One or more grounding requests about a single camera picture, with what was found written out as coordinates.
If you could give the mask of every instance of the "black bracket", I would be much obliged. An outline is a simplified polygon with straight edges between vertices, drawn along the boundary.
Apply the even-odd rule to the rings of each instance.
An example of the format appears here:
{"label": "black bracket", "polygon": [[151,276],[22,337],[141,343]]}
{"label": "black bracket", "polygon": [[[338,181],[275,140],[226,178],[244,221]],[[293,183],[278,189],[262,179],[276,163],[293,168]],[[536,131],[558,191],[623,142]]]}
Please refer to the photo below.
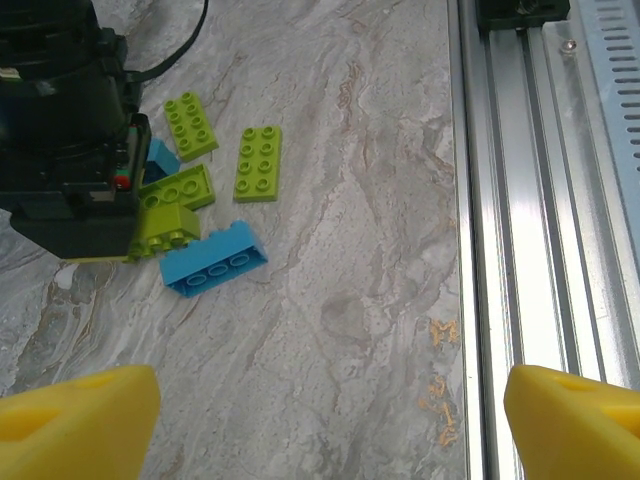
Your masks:
{"label": "black bracket", "polygon": [[566,20],[569,0],[476,0],[482,31],[523,30]]}

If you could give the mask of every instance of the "blue lego brick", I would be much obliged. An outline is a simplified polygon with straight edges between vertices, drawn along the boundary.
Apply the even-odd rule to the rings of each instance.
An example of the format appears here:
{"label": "blue lego brick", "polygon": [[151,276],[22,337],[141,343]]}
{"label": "blue lego brick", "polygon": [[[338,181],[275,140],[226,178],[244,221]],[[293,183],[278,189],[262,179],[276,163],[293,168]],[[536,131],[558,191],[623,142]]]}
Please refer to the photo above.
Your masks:
{"label": "blue lego brick", "polygon": [[238,220],[228,230],[169,252],[160,260],[160,271],[167,287],[193,297],[265,263],[262,243],[246,222]]}
{"label": "blue lego brick", "polygon": [[143,185],[157,182],[180,171],[180,160],[159,138],[151,139],[149,155],[144,169]]}

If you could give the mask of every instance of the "marble surface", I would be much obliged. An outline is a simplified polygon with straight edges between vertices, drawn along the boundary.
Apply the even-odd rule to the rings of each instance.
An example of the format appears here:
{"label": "marble surface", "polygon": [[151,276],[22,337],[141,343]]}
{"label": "marble surface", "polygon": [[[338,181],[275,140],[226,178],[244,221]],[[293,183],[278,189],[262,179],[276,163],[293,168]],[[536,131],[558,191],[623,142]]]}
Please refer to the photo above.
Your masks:
{"label": "marble surface", "polygon": [[[97,0],[150,67],[200,2]],[[61,262],[0,216],[0,394],[148,363],[144,479],[461,479],[462,357],[444,0],[213,0],[145,91],[194,90],[221,148],[204,232],[247,220],[266,267],[198,298],[156,261]],[[280,200],[232,202],[243,128],[282,125]]]}

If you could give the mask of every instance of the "green 2x4 brick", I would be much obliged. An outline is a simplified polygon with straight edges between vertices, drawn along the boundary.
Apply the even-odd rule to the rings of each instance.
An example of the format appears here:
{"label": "green 2x4 brick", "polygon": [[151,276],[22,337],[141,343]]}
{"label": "green 2x4 brick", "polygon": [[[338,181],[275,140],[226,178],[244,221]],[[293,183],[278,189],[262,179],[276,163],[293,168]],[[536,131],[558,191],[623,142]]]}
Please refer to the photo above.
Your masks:
{"label": "green 2x4 brick", "polygon": [[182,205],[170,204],[150,210],[141,209],[138,227],[129,247],[126,262],[150,258],[159,252],[182,248],[200,239],[198,216]]}
{"label": "green 2x4 brick", "polygon": [[216,136],[207,121],[200,99],[193,92],[164,104],[178,155],[185,162],[218,148]]}
{"label": "green 2x4 brick", "polygon": [[145,185],[138,195],[142,207],[147,209],[178,203],[195,210],[216,200],[209,170],[204,165],[196,165]]}
{"label": "green 2x4 brick", "polygon": [[280,127],[247,128],[242,134],[233,194],[236,202],[273,202],[278,199]]}

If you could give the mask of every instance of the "aluminum rail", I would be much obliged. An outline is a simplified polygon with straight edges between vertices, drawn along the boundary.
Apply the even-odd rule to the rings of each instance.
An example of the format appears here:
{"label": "aluminum rail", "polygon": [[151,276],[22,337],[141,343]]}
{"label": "aluminum rail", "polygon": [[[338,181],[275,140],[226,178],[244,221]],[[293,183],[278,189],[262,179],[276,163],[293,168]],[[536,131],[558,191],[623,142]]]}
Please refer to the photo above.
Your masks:
{"label": "aluminum rail", "polygon": [[638,268],[579,12],[485,36],[473,0],[449,1],[472,480],[524,479],[513,365],[640,388]]}

